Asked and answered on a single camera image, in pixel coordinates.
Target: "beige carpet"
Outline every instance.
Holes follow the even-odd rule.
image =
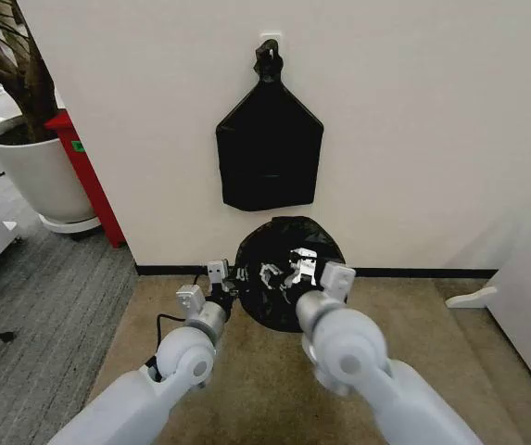
[[[156,314],[181,314],[174,294],[190,281],[188,276],[139,279],[91,398],[154,353]],[[531,444],[530,374],[486,312],[453,313],[443,304],[449,292],[478,286],[360,278],[349,306],[379,324],[390,356],[415,367],[484,443]],[[164,332],[178,325],[165,321]],[[314,380],[299,335],[262,327],[236,305],[209,386],[172,410],[157,443],[384,442],[365,402],[339,398]]]

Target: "black baseboard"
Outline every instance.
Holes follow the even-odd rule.
[[[491,278],[497,269],[393,269],[355,267],[356,276],[387,278]]]
[[[381,267],[356,267],[356,276],[391,278],[491,278],[496,269],[394,269]],[[198,275],[206,273],[205,266],[140,266],[139,275]]]
[[[198,275],[206,273],[206,266],[140,266],[135,264],[138,275]]]

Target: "white wall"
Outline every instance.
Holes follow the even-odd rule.
[[[355,266],[492,268],[531,227],[531,1],[20,4],[139,264],[304,214]],[[314,204],[251,214],[221,203],[214,132],[271,29],[325,134]]]

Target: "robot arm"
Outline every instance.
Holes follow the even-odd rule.
[[[480,445],[473,430],[404,362],[390,360],[384,336],[372,319],[344,300],[355,275],[328,262],[321,284],[297,303],[302,344],[314,374],[339,395],[358,392],[390,445]]]
[[[185,326],[169,332],[148,363],[115,380],[49,443],[152,443],[172,407],[191,388],[204,386],[211,374],[215,347],[232,304],[221,291],[221,281],[212,286],[218,303],[206,301],[199,286],[181,287],[177,298],[186,310]]]

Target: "black plastic bag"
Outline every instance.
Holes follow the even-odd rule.
[[[277,42],[256,54],[259,83],[216,129],[223,201],[240,210],[310,204],[322,124],[282,83]]]
[[[284,285],[295,273],[291,263],[296,260],[293,250],[298,248],[316,252],[315,286],[310,279]],[[319,224],[305,216],[273,218],[240,244],[232,282],[243,308],[254,320],[276,331],[301,332],[297,301],[310,290],[322,290],[321,275],[328,261],[345,263],[339,246]],[[265,282],[261,273],[269,265],[279,274]]]

